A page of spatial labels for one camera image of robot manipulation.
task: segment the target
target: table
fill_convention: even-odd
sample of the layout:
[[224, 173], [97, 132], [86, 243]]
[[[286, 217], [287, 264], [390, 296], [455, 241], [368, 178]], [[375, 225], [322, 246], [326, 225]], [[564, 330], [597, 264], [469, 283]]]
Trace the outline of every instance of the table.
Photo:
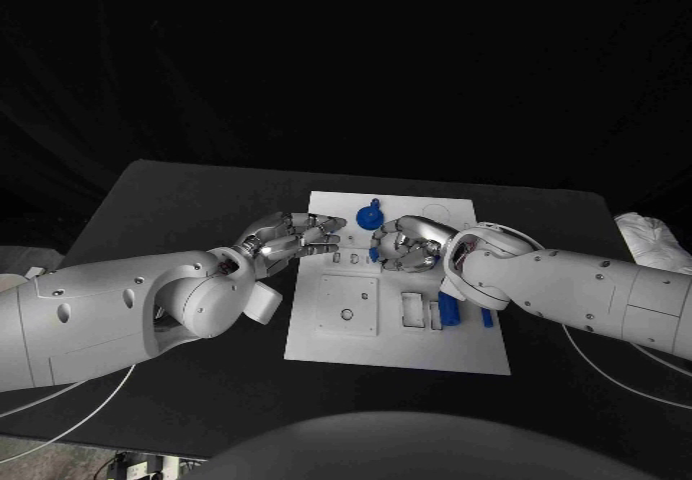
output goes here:
[[[548, 248], [632, 260], [603, 198], [570, 190], [469, 185], [137, 161], [64, 266], [230, 246], [273, 211], [306, 210], [312, 190], [469, 198], [479, 220]], [[298, 421], [372, 410], [426, 411], [560, 437], [664, 477], [690, 471], [692, 412], [633, 395], [587, 365], [563, 327], [517, 306], [501, 313], [511, 377], [283, 359], [298, 265], [269, 285], [285, 295], [269, 326], [243, 317], [217, 339], [137, 366], [107, 408], [67, 441], [208, 458]], [[594, 362], [629, 385], [692, 404], [691, 379], [618, 340], [574, 332]], [[0, 421], [0, 433], [48, 439], [91, 412], [125, 371]], [[6, 392], [0, 409], [58, 387]]]

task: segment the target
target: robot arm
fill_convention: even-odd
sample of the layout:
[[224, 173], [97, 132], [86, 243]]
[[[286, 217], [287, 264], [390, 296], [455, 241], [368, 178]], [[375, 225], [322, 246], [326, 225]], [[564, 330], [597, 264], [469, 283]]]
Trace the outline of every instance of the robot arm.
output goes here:
[[[403, 217], [398, 225], [411, 228], [411, 222], [429, 231], [446, 227], [419, 217]], [[381, 245], [391, 234], [387, 244], [397, 245], [400, 232], [375, 232], [374, 242]], [[543, 318], [692, 359], [690, 276], [558, 249], [535, 250], [492, 224], [455, 231], [436, 242], [446, 273], [442, 291], [459, 300], [495, 310], [514, 301]], [[401, 248], [380, 246], [378, 253], [396, 269], [424, 271], [433, 268], [434, 253], [426, 245], [427, 240], [407, 245], [404, 255]]]
[[345, 225], [277, 213], [231, 248], [80, 265], [0, 292], [0, 391], [106, 375], [215, 337], [241, 313], [266, 324], [282, 295], [257, 280], [335, 252]]

